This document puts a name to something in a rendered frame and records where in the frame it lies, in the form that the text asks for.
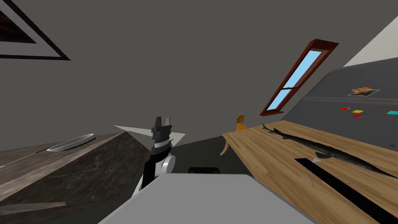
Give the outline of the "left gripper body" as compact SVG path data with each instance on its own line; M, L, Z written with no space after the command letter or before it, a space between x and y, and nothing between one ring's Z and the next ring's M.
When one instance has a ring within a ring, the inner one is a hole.
M166 126L156 126L151 129L152 139L153 140L161 140L164 138L169 138L171 134L172 125Z

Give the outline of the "orange chair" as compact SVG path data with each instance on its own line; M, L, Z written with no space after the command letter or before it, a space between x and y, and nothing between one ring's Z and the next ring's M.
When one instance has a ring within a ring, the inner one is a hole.
M247 129L248 126L244 125L244 115L240 115L236 118L236 130L244 130Z

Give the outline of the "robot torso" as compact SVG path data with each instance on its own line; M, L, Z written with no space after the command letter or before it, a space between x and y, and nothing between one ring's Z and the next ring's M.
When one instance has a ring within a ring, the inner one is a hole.
M98 224L319 224L245 174L166 173Z

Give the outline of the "grey round plate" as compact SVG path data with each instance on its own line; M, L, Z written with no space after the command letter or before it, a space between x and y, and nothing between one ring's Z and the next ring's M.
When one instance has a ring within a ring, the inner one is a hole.
M67 151L72 148L76 148L78 146L84 145L92 140L96 139L96 134L87 134L83 135L77 138L73 138L67 141L64 141L62 143L59 143L55 146L52 146L48 148L46 151L49 152L61 152L61 151Z

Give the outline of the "light wooden table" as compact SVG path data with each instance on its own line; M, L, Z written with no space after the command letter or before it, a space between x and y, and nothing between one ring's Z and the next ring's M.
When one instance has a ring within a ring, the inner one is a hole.
M297 161L312 161L312 149L270 134L262 126L224 133L226 146L234 150L260 183L318 224L398 224L398 152L288 121L270 123L267 127L342 150L391 176L334 158L312 163L381 207L383 221L377 222Z

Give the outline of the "red framed window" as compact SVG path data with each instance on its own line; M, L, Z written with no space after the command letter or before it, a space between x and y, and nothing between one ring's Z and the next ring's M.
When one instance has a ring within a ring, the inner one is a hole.
M314 39L309 42L288 72L275 94L271 97L260 116L283 113L282 108L328 58L339 44L336 42Z

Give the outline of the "dark grey fridge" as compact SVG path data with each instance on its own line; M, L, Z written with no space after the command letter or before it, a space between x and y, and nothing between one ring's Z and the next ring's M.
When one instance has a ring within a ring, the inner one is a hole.
M283 120L398 151L398 58L330 72Z

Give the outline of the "black framed wall picture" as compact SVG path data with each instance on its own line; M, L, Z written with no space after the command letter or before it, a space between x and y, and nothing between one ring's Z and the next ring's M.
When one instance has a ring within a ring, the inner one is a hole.
M0 58L70 60L12 0L0 0L0 12L33 41L32 43L0 41Z

